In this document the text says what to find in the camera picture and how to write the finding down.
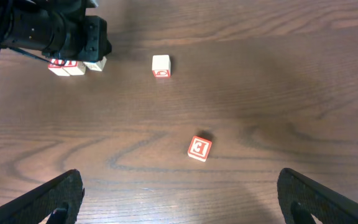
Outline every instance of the black cable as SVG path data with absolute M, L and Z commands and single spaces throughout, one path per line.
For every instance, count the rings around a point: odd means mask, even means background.
M 8 49 L 13 50 L 14 52 L 17 52 L 17 53 L 19 53 L 19 54 L 21 54 L 21 55 L 24 55 L 24 56 L 26 56 L 26 57 L 30 57 L 30 58 L 32 58 L 32 59 L 41 60 L 41 61 L 43 61 L 43 62 L 47 62 L 47 63 L 52 64 L 52 65 L 64 66 L 64 65 L 66 64 L 66 60 L 64 60 L 62 64 L 52 63 L 52 62 L 50 62 L 50 61 L 48 61 L 48 60 L 46 60 L 46 59 L 44 59 L 44 58 L 42 58 L 42 57 L 38 57 L 38 56 L 36 56 L 36 55 L 34 55 L 34 54 L 32 54 L 32 53 L 28 53 L 28 52 L 26 52 L 25 50 L 19 49 L 19 48 L 17 48 L 17 47 L 8 47 Z

